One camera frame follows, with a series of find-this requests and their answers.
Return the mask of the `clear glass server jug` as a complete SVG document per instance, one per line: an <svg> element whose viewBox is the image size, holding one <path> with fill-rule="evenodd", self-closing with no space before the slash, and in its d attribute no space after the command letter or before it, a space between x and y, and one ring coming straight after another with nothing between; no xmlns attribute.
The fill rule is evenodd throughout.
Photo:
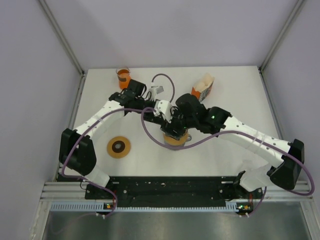
<svg viewBox="0 0 320 240"><path fill-rule="evenodd" d="M179 140L167 135L163 134L163 143L166 147L171 150L180 150L185 144L192 140L192 136L188 133L183 135Z"/></svg>

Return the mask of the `orange coffee filter box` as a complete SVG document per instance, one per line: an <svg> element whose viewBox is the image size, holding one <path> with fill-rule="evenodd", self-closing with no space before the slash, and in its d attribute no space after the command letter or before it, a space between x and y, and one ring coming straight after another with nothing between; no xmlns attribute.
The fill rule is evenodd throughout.
<svg viewBox="0 0 320 240"><path fill-rule="evenodd" d="M211 93L214 80L215 78L211 74L205 73L204 76L193 85L191 95L195 96L199 102L202 102Z"/></svg>

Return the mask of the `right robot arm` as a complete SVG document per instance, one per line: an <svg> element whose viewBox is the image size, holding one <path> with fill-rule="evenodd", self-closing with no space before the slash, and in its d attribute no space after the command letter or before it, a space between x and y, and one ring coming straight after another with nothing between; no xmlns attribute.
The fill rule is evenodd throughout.
<svg viewBox="0 0 320 240"><path fill-rule="evenodd" d="M295 188L304 162L304 143L277 139L244 124L230 112L214 106L206 108L199 100L186 93L172 105L161 100L155 107L156 115L163 117L162 130L179 139L188 129L216 135L258 155L267 164L241 171L233 183L233 192L245 198L252 191L276 185L284 190Z"/></svg>

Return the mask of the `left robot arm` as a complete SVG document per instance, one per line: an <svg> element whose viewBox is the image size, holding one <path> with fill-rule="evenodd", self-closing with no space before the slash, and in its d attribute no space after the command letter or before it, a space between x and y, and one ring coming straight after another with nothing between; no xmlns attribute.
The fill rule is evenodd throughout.
<svg viewBox="0 0 320 240"><path fill-rule="evenodd" d="M94 143L129 112L141 113L150 107L155 113L145 115L145 120L159 125L172 121L172 102L156 98L163 87L152 86L149 90L146 87L142 82L131 80L121 92L113 93L91 118L75 129L67 128L62 132L59 149L62 167L76 171L78 177L97 185L96 192L102 198L109 198L114 187L108 183L110 176L97 164Z"/></svg>

